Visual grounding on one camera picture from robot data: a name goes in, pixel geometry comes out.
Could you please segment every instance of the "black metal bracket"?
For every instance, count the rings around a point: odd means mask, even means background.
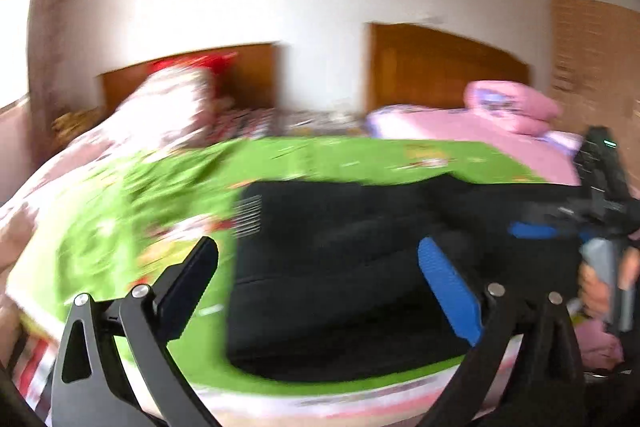
[[[440,397],[418,427],[466,427],[480,412],[511,337],[524,331],[522,346],[502,397],[505,404],[546,380],[584,387],[580,349],[562,297],[532,299],[492,283],[489,320]]]
[[[166,344],[180,337],[218,267],[215,242],[203,237],[183,263],[122,299],[74,300],[54,369],[56,427],[220,427],[188,384]],[[166,421],[140,409],[114,336],[126,337]]]

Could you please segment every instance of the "red pillow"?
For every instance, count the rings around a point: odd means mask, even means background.
[[[213,74],[222,74],[233,64],[236,55],[237,53],[228,53],[226,55],[205,53],[187,57],[162,58],[149,65],[149,74],[157,73],[171,66],[209,68]]]

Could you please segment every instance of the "hand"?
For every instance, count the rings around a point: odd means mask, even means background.
[[[628,248],[620,262],[618,287],[628,290],[636,283],[638,275],[640,252],[636,248]],[[602,282],[595,270],[585,263],[580,266],[578,283],[585,313],[591,317],[602,318],[609,311],[609,285]]]

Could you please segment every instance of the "blue pad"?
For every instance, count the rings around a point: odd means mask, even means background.
[[[532,225],[516,221],[511,223],[509,233],[518,239],[553,239],[558,235],[558,230],[548,225]]]
[[[418,265],[454,333],[475,346],[482,335],[480,303],[431,237],[418,245]]]

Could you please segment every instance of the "metal bolt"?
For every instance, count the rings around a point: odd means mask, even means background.
[[[497,283],[497,282],[492,282],[486,288],[489,291],[489,295],[494,297],[502,297],[505,292],[504,286],[502,286],[500,283]]]
[[[131,291],[131,295],[133,295],[136,299],[143,298],[148,293],[149,293],[149,286],[146,284],[139,284],[138,286],[133,288]]]
[[[551,292],[549,293],[549,301],[551,302],[551,304],[559,306],[560,304],[562,304],[562,296],[558,292]]]
[[[85,304],[87,304],[87,302],[89,302],[89,295],[87,295],[86,293],[76,295],[76,298],[74,299],[74,304],[76,306],[84,306]]]
[[[609,378],[607,375],[599,375],[597,373],[592,373],[591,371],[587,371],[584,374],[584,381],[586,383],[600,383]]]

